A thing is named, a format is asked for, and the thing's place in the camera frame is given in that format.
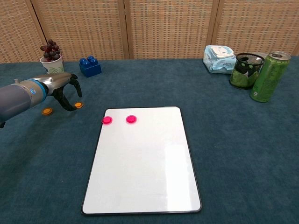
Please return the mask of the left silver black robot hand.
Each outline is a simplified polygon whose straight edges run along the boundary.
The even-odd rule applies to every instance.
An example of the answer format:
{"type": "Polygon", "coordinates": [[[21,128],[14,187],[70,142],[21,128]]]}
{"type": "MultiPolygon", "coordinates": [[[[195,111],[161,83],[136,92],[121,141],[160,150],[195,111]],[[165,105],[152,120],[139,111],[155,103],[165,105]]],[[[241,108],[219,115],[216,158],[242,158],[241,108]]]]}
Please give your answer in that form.
{"type": "Polygon", "coordinates": [[[64,95],[64,87],[71,84],[75,87],[79,97],[82,97],[82,91],[78,82],[78,77],[69,72],[52,73],[36,76],[34,80],[46,86],[47,96],[53,96],[59,104],[67,111],[74,111],[77,108],[69,103],[64,95]]]}

